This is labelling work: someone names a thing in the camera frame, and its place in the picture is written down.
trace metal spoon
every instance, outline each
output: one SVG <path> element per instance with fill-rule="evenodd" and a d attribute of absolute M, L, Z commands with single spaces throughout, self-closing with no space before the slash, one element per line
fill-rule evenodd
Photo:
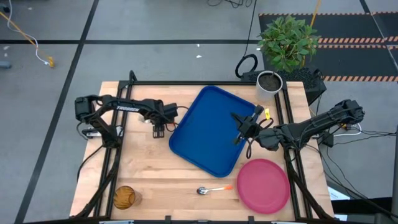
<path fill-rule="evenodd" d="M 232 185 L 228 185 L 226 187 L 219 187 L 216 189 L 206 189 L 206 187 L 199 187 L 197 190 L 197 193 L 200 195 L 205 195 L 205 194 L 207 194 L 207 192 L 209 192 L 211 190 L 232 190 Z"/>

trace gray floor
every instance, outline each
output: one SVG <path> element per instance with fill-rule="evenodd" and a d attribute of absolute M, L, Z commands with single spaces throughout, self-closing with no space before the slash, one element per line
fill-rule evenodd
<path fill-rule="evenodd" d="M 38 39 L 78 40 L 92 2 L 13 1 L 13 18 L 21 29 Z M 259 0 L 256 13 L 313 12 L 316 2 Z M 366 2 L 371 11 L 398 10 L 396 0 Z M 363 12 L 363 9 L 357 0 L 323 0 L 320 12 Z M 245 39 L 250 16 L 251 8 L 233 9 L 226 2 L 210 7 L 206 0 L 100 0 L 88 39 Z M 251 38 L 256 39 L 258 33 L 259 22 L 255 17 Z M 22 38 L 7 30 L 5 20 L 0 20 L 0 39 Z M 234 68 L 244 47 L 236 44 L 85 45 L 25 222 L 69 215 L 76 171 L 85 148 L 84 140 L 75 130 L 73 100 L 77 96 L 97 94 L 102 81 L 126 79 L 130 69 L 140 80 L 237 80 Z M 0 45 L 0 60 L 9 60 L 13 65 L 10 70 L 0 70 L 0 103 L 3 105 L 0 109 L 3 117 L 0 178 L 7 180 L 0 184 L 3 223 L 15 220 L 76 45 L 41 45 L 40 48 L 54 57 L 54 69 L 43 66 L 35 58 L 31 45 Z M 250 45 L 248 53 L 260 56 L 256 45 Z M 242 71 L 250 67 L 247 63 Z M 356 99 L 366 110 L 363 129 L 394 131 L 398 123 L 394 114 L 398 102 L 392 96 L 398 95 L 397 83 L 330 82 L 326 85 L 328 91 L 322 97 L 320 112 L 345 98 Z M 329 153 L 358 190 L 368 197 L 383 197 L 391 195 L 393 145 L 392 138 L 378 138 L 335 146 Z M 379 162 L 370 166 L 374 160 Z M 330 166 L 343 181 L 336 167 Z"/>

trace wooden tabletop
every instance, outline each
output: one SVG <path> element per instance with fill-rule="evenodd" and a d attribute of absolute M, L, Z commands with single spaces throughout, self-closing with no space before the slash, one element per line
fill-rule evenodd
<path fill-rule="evenodd" d="M 310 118 L 307 99 L 301 82 L 290 82 L 290 103 L 295 122 Z M 100 95 L 110 94 L 116 96 L 118 82 L 103 82 Z M 278 124 L 275 100 L 260 103 L 255 97 L 255 86 L 219 86 L 220 88 L 257 105 L 269 108 L 274 125 Z M 179 106 L 189 107 L 203 86 L 185 85 L 136 85 L 132 88 L 131 99 L 144 98 L 161 99 L 165 104 L 177 103 Z M 287 119 L 283 94 L 280 94 L 284 118 Z M 178 109 L 179 122 L 186 110 Z M 110 123 L 112 112 L 103 115 L 103 119 Z M 136 207 L 119 210 L 113 207 L 112 219 L 131 220 L 164 220 L 166 215 L 171 215 L 172 220 L 248 220 L 254 216 L 256 221 L 262 220 L 294 220 L 292 203 L 289 200 L 286 206 L 277 213 L 262 215 L 245 207 L 240 201 L 236 188 L 209 195 L 198 195 L 196 189 L 201 186 L 208 188 L 236 186 L 236 176 L 242 166 L 248 162 L 246 147 L 244 147 L 232 173 L 224 178 L 216 178 L 195 165 L 174 154 L 169 148 L 171 133 L 165 132 L 162 139 L 152 138 L 152 125 L 139 121 L 137 113 L 129 113 L 124 136 L 124 143 L 119 166 L 116 188 L 128 185 L 142 194 L 142 202 Z M 88 141 L 85 157 L 90 155 L 101 145 L 101 139 Z M 314 140 L 309 145 L 316 147 Z M 101 169 L 103 166 L 105 150 L 101 150 L 91 158 L 81 170 L 76 187 L 75 197 L 70 215 L 76 215 L 90 200 L 98 188 Z M 307 187 L 317 202 L 325 211 L 333 216 L 325 175 L 319 154 L 309 147 L 301 150 L 303 168 Z M 251 159 L 265 158 L 274 161 L 285 170 L 283 152 L 271 152 L 253 144 Z M 302 195 L 297 188 L 300 213 L 305 217 Z M 108 190 L 105 191 L 101 214 L 105 214 Z"/>

